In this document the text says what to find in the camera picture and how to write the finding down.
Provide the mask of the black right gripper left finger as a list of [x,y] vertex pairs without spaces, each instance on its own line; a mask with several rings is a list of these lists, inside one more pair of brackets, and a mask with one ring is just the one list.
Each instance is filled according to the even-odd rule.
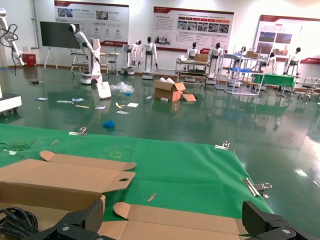
[[107,240],[98,233],[104,215],[104,203],[94,201],[87,209],[67,213],[53,227],[33,233],[27,240]]

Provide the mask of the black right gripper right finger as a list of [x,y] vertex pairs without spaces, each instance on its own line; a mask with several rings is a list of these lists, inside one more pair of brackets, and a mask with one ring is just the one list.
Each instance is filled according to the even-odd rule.
[[284,217],[260,210],[253,202],[242,203],[242,224],[251,240],[317,240],[297,229]]

